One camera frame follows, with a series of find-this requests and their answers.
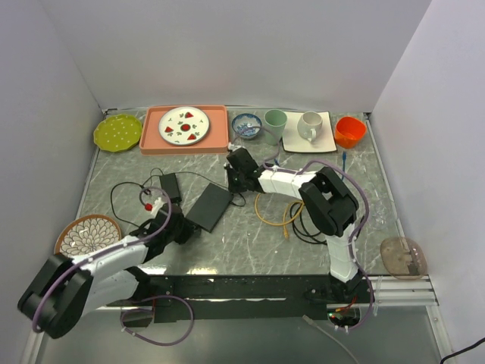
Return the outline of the black network switch box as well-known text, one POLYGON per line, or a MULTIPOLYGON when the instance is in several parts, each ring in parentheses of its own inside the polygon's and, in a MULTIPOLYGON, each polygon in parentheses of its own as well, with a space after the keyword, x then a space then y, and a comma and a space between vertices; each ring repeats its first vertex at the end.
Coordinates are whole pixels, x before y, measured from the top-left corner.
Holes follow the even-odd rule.
POLYGON ((186 219, 211 233, 232 199, 233 195, 229 191, 215 184, 209 184, 187 213, 186 219))

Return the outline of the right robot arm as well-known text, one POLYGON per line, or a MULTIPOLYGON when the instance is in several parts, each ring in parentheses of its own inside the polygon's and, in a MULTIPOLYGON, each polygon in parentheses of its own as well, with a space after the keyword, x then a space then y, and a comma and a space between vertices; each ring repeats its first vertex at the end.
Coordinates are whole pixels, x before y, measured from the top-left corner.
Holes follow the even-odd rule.
POLYGON ((330 275, 336 279, 331 293, 340 302, 350 301, 361 280, 351 241, 358 201, 336 172, 329 167, 297 171, 258 165, 243 147, 228 154, 224 168, 232 193, 275 193, 303 202, 311 222, 327 242, 330 275))

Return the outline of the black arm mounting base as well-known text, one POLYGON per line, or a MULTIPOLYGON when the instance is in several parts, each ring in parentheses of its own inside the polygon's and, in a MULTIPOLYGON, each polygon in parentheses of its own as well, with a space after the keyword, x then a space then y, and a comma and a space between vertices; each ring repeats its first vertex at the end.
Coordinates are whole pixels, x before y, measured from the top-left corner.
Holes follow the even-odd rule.
POLYGON ((205 319, 327 318, 332 305, 370 306, 368 282, 358 274, 348 283, 331 275, 148 275, 133 298, 112 306, 153 308, 155 322, 205 319))

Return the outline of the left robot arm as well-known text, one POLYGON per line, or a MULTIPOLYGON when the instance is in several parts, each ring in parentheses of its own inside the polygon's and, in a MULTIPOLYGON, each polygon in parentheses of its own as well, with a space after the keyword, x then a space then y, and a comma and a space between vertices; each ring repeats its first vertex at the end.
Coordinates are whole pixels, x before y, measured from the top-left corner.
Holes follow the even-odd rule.
POLYGON ((34 332, 56 339, 99 307, 124 300, 134 305, 159 300, 164 289, 140 265, 160 256, 169 244, 183 245, 200 232, 177 206, 165 206, 121 240, 94 253, 50 256, 17 308, 30 319, 34 332))

